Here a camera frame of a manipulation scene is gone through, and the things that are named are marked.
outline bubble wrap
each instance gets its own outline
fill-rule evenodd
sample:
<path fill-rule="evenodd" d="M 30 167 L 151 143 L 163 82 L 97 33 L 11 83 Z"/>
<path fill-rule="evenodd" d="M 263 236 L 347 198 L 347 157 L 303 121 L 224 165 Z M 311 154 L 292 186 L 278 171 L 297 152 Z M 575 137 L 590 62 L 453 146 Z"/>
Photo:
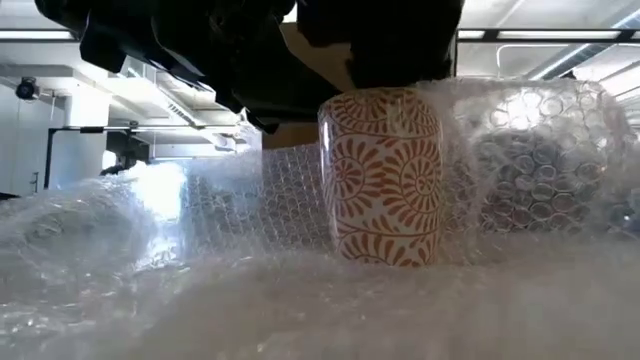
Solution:
<path fill-rule="evenodd" d="M 596 84 L 421 84 L 439 264 L 334 256 L 315 145 L 0 203 L 0 358 L 602 359 L 640 350 L 640 157 Z"/>

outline ceramic cup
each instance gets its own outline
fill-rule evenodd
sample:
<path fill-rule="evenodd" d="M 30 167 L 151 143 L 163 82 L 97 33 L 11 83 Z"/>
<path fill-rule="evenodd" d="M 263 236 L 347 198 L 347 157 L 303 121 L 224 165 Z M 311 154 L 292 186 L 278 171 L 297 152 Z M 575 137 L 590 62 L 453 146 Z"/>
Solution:
<path fill-rule="evenodd" d="M 350 260 L 431 264 L 441 236 L 441 127 L 413 88 L 338 95 L 320 109 L 323 191 Z"/>

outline orange floral pattern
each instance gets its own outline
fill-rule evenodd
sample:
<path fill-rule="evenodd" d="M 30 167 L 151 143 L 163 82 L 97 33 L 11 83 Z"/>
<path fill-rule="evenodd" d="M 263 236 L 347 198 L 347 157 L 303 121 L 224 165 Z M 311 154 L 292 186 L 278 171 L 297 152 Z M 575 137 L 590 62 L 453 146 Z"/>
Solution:
<path fill-rule="evenodd" d="M 338 252 L 418 267 L 440 239 L 440 124 L 414 89 L 368 89 L 320 111 L 325 200 Z"/>

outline fluorescent light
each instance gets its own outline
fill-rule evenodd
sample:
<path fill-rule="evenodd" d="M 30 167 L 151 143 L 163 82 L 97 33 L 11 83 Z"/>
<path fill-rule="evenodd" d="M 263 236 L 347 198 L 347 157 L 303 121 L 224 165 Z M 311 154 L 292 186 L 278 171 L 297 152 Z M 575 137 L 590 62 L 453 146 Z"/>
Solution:
<path fill-rule="evenodd" d="M 578 47 L 577 49 L 573 50 L 572 52 L 570 52 L 569 54 L 565 55 L 562 57 L 562 59 L 554 62 L 553 64 L 551 64 L 550 66 L 546 67 L 544 70 L 540 71 L 539 73 L 533 75 L 531 77 L 531 80 L 540 80 L 542 79 L 545 75 L 547 75 L 548 73 L 550 73 L 551 71 L 553 71 L 555 68 L 557 68 L 558 66 L 564 64 L 565 61 L 571 59 L 574 55 L 576 55 L 577 53 L 579 53 L 580 51 L 586 49 L 589 46 L 589 44 L 584 44 L 581 45 L 580 47 Z"/>
<path fill-rule="evenodd" d="M 518 39 L 518 40 L 530 40 L 530 39 L 545 39 L 545 40 L 557 40 L 557 39 L 614 39 L 620 34 L 617 30 L 601 30 L 601 31 L 548 31 L 548 30 L 507 30 L 500 31 L 498 39 Z"/>
<path fill-rule="evenodd" d="M 66 30 L 0 30 L 0 40 L 74 40 Z"/>
<path fill-rule="evenodd" d="M 483 30 L 458 30 L 459 39 L 482 39 L 483 36 Z"/>
<path fill-rule="evenodd" d="M 611 94 L 623 96 L 640 84 L 640 66 L 602 80 L 600 84 Z"/>
<path fill-rule="evenodd" d="M 625 101 L 633 98 L 640 97 L 640 88 L 633 89 L 631 91 L 627 91 L 625 93 L 619 94 L 616 96 L 616 100 Z"/>
<path fill-rule="evenodd" d="M 640 9 L 637 9 L 633 13 L 627 15 L 624 19 L 622 19 L 622 20 L 618 21 L 617 23 L 615 23 L 612 27 L 617 28 L 617 27 L 620 27 L 622 25 L 625 25 L 626 23 L 628 23 L 629 21 L 631 21 L 632 19 L 634 19 L 638 15 L 640 15 Z"/>

